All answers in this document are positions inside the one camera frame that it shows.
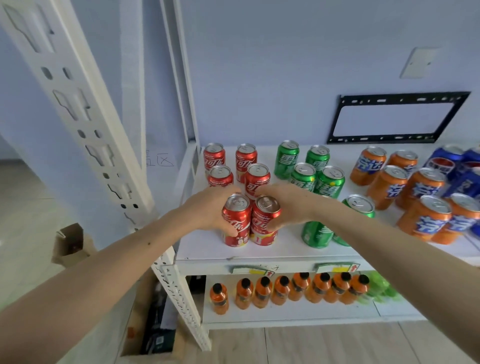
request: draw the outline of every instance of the black frame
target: black frame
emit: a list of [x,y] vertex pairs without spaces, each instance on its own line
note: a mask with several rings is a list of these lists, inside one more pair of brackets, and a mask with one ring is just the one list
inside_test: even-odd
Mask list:
[[[470,95],[469,91],[459,92],[426,92],[415,94],[384,94],[339,96],[338,107],[330,128],[327,144],[369,144],[369,143],[434,143],[444,131],[448,123]],[[437,130],[429,134],[387,134],[387,135],[346,135],[333,136],[340,111],[344,106],[365,105],[403,105],[403,104],[438,104],[452,103],[453,106],[440,123]]]

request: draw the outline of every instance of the floor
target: floor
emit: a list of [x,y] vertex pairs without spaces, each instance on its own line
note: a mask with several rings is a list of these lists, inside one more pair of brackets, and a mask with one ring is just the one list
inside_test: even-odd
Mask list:
[[[0,310],[63,268],[50,262],[55,231],[74,223],[22,163],[0,162]],[[134,291],[62,364],[114,364]],[[428,322],[211,331],[213,349],[187,341],[183,364],[473,363]]]

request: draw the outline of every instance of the plastic bottle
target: plastic bottle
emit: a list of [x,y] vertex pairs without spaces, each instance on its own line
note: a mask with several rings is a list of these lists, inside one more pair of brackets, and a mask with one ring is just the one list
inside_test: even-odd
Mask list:
[[240,279],[237,283],[235,304],[240,310],[245,310],[252,302],[253,283],[248,278]]
[[310,285],[310,274],[308,272],[295,273],[290,281],[290,293],[288,298],[292,301],[298,301]]
[[289,283],[290,280],[287,276],[281,276],[276,279],[272,296],[270,297],[274,304],[281,306],[287,301],[288,293],[290,292]]
[[353,276],[352,280],[350,281],[350,288],[340,296],[340,302],[343,304],[354,303],[360,296],[367,293],[369,283],[370,280],[364,274]]
[[350,273],[336,273],[332,278],[332,286],[327,291],[324,300],[328,303],[337,302],[340,296],[350,288],[349,282],[351,279],[352,276],[350,275]]
[[215,283],[210,289],[210,300],[213,311],[217,315],[224,315],[228,310],[227,288],[222,283]]
[[253,304],[258,308],[264,308],[270,299],[272,292],[272,282],[269,277],[261,277],[255,286],[255,293],[252,297]]
[[313,281],[305,291],[305,298],[311,303],[319,303],[331,286],[332,282],[330,280],[330,274],[315,274]]

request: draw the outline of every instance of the person's right arm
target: person's right arm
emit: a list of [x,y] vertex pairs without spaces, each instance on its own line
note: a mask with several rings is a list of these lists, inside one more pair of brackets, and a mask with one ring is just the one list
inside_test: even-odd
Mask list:
[[399,229],[293,184],[258,187],[282,207],[267,229],[320,221],[348,242],[416,309],[480,363],[480,270]]

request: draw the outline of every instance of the sprite can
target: sprite can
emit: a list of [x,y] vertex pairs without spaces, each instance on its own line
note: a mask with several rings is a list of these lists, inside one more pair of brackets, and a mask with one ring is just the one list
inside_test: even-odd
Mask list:
[[290,176],[290,183],[305,190],[313,191],[315,187],[315,173],[315,168],[311,164],[297,163]]
[[324,169],[330,159],[330,150],[325,146],[311,146],[307,152],[305,163],[315,167],[317,172]]
[[[370,218],[375,217],[375,204],[368,197],[362,196],[360,194],[351,194],[346,199],[344,199],[342,203]],[[333,235],[333,241],[343,246],[350,246],[337,234]]]
[[307,222],[301,232],[301,238],[305,244],[317,249],[326,248],[332,237],[333,231],[317,221]]
[[289,179],[293,168],[297,163],[299,153],[300,148],[297,142],[294,142],[293,140],[284,140],[282,144],[278,146],[275,159],[275,170],[273,172],[274,175],[281,180]]
[[338,198],[344,184],[345,173],[339,167],[326,166],[317,173],[313,192],[331,198]]

